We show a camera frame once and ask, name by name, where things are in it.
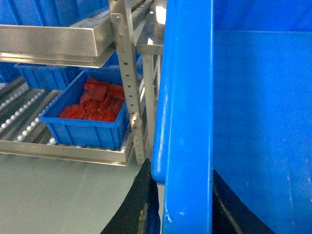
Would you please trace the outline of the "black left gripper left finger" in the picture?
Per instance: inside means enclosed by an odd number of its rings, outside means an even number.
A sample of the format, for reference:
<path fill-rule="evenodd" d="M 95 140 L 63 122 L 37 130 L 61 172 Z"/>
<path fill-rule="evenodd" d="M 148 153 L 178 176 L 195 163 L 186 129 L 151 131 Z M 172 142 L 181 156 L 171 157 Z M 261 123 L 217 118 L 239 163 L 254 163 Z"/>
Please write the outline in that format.
<path fill-rule="evenodd" d="M 123 203 L 101 231 L 103 234 L 159 234 L 160 215 L 157 183 L 151 161 L 142 164 Z"/>

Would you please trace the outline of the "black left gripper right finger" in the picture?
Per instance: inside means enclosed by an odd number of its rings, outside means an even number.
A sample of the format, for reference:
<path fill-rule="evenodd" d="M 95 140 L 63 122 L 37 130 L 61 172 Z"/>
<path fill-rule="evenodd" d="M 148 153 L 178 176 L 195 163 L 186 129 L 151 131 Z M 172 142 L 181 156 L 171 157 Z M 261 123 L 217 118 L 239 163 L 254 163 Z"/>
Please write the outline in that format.
<path fill-rule="evenodd" d="M 213 170 L 213 217 L 214 234 L 272 234 L 240 200 L 216 170 Z"/>

